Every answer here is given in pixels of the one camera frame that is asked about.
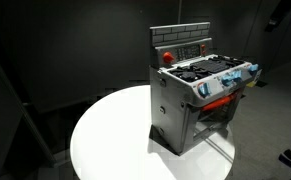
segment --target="red knob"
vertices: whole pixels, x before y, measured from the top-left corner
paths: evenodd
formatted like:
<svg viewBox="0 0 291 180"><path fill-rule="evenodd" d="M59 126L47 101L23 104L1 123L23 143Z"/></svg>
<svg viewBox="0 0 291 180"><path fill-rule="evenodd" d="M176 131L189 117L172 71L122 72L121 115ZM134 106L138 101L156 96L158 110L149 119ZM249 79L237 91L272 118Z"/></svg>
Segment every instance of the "red knob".
<svg viewBox="0 0 291 180"><path fill-rule="evenodd" d="M166 52L163 55L163 60L165 63L171 63L174 60L174 57L170 52Z"/></svg>

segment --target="white round table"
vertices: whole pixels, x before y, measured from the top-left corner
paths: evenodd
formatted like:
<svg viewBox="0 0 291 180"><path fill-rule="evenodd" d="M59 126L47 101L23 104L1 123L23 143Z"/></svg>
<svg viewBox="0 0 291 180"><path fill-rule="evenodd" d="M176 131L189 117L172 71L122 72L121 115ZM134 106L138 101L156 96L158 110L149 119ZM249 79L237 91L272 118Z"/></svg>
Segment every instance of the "white round table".
<svg viewBox="0 0 291 180"><path fill-rule="evenodd" d="M77 123L71 160L81 180L221 180L235 148L229 128L176 156L149 139L150 86L112 93L90 107Z"/></svg>

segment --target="stove burner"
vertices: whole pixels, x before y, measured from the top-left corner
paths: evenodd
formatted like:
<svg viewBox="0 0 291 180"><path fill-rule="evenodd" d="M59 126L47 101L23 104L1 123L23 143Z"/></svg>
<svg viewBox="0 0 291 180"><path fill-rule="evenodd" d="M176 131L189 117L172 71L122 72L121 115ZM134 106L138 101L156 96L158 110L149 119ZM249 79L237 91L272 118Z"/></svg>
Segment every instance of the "stove burner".
<svg viewBox="0 0 291 180"><path fill-rule="evenodd" d="M192 63L189 66L177 67L169 72L186 82L193 82L243 63L244 61L234 60L234 58L217 56Z"/></svg>

